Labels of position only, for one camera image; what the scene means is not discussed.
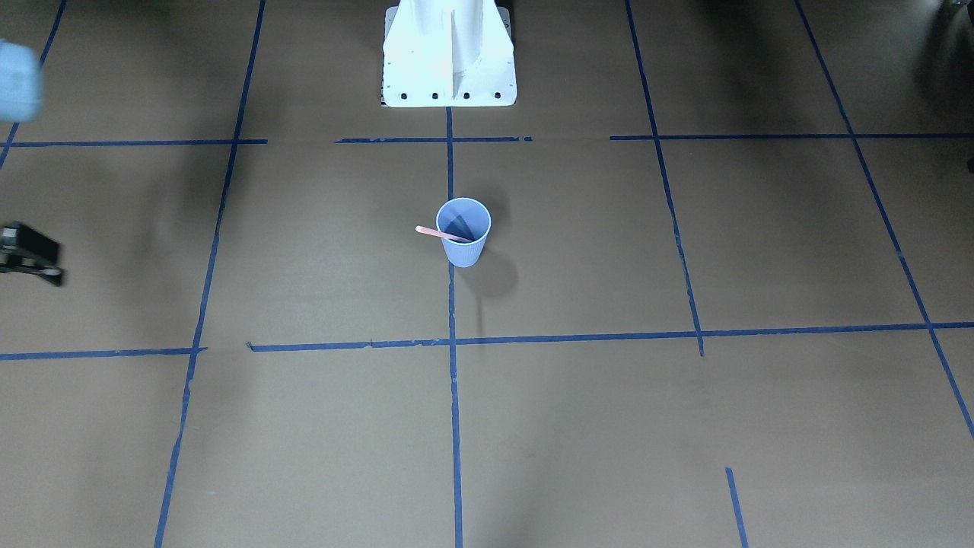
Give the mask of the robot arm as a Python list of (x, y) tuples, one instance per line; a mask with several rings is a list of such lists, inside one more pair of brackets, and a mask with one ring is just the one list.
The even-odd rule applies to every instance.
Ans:
[[(44, 77), (37, 53), (28, 46), (3, 40), (1, 44), (1, 118), (7, 123), (27, 123), (37, 118), (43, 105)], [(2, 225), (3, 273), (21, 273), (55, 287), (64, 285), (59, 265), (60, 243), (22, 221)]]

